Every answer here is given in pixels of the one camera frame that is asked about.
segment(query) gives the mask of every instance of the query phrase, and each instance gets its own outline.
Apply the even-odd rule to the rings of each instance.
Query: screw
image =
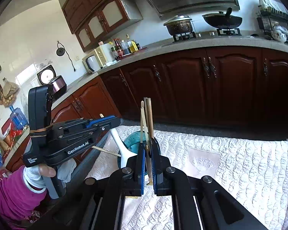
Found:
[[[131,171],[132,171],[132,169],[129,168],[129,167],[125,167],[125,168],[122,169],[122,172],[123,172],[124,174],[129,174],[129,173],[131,173]]]
[[[212,177],[208,176],[208,175],[205,175],[203,177],[203,181],[206,182],[206,183],[211,183],[212,182]]]
[[[92,177],[89,177],[87,179],[85,179],[85,184],[86,185],[93,185],[95,183],[95,179]]]
[[[174,167],[170,166],[170,167],[166,168],[166,171],[169,172],[169,173],[174,173],[176,171],[176,169]]]

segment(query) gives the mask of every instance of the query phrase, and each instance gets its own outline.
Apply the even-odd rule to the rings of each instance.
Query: countertop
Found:
[[[132,62],[153,57],[156,55],[171,53],[180,50],[201,48],[201,47],[221,47],[221,46],[246,46],[246,47],[263,47],[274,50],[279,50],[288,53],[288,44],[279,43],[274,40],[266,40],[259,37],[250,36],[214,36],[203,39],[191,39],[182,42],[172,43],[173,38],[159,41],[150,45],[147,45],[147,49],[136,53],[132,56],[126,57],[123,60],[117,62],[109,67],[102,68],[94,73],[86,73],[79,79],[75,80],[67,87],[66,93],[56,100],[52,109],[58,106],[63,100],[70,96],[73,92],[85,85],[87,82],[97,77],[98,75],[107,71],[113,70],[117,67],[122,67]]]

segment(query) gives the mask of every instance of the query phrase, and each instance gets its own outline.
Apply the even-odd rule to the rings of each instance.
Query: dish rack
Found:
[[[261,5],[258,6],[260,11],[256,13],[257,15],[257,22],[259,28],[263,30],[265,35],[271,35],[271,30],[273,26],[279,24],[282,27],[285,27],[288,30],[288,14],[268,7],[267,9],[262,9]]]

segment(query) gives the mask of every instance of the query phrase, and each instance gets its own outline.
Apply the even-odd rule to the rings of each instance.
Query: white tile wall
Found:
[[[68,56],[56,55],[57,40],[68,51],[76,72],[73,71]],[[30,8],[0,26],[0,83],[6,77],[15,82],[15,77],[32,63],[52,61],[57,75],[62,75],[67,84],[86,73],[82,64],[85,56],[74,34],[71,34],[58,0],[51,0]],[[25,94],[36,85],[36,74],[22,85]],[[21,106],[20,93],[14,107]],[[10,109],[0,106],[1,127],[10,115]]]
[[[120,31],[116,35],[112,36],[111,39],[126,39],[126,34],[129,34],[130,37],[135,39],[141,46],[145,46],[156,41],[171,38],[166,27],[163,26],[168,19],[160,19],[146,0],[135,1],[143,16],[143,20]],[[240,10],[233,11],[232,15],[243,18],[242,24],[239,28],[241,30],[250,30],[254,32],[259,31],[256,20],[259,0],[238,0],[238,2]],[[214,12],[217,11],[202,11],[190,14],[197,32],[215,30],[215,28],[209,26],[202,17],[203,14]]]
[[[122,30],[112,38],[125,39],[126,34],[129,34],[141,46],[171,38],[166,27],[163,26],[167,19],[160,19],[146,0],[135,1],[143,20]],[[243,18],[240,29],[258,31],[255,14],[258,10],[258,0],[238,1],[241,10],[234,11],[233,15]],[[204,11],[190,14],[196,31],[214,30],[203,20],[203,14],[205,14]],[[77,69],[75,73],[66,54],[62,57],[55,54],[57,40],[66,47]],[[0,74],[0,82],[2,84],[3,77],[15,81],[15,77],[30,64],[39,64],[45,62],[45,59],[51,60],[57,75],[62,75],[66,83],[70,84],[86,72],[81,61],[84,56],[85,53],[83,53],[76,36],[71,34],[68,28],[58,0],[48,1],[30,8],[0,26],[0,64],[3,69]],[[23,84],[22,88],[25,94],[35,85],[36,75]],[[14,107],[22,108],[20,95]],[[9,115],[10,110],[0,106],[0,117],[2,118],[0,134],[1,127]]]

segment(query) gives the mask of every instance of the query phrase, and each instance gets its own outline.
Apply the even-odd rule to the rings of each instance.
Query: mattress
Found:
[[[116,128],[124,140],[139,126]],[[161,155],[173,167],[201,178],[208,174],[266,228],[288,226],[288,140],[254,141],[154,131]],[[112,137],[104,148],[118,152]],[[117,158],[101,153],[88,177],[102,179],[118,169]],[[122,229],[174,229],[170,196],[157,197],[145,186],[138,199],[126,198]]]

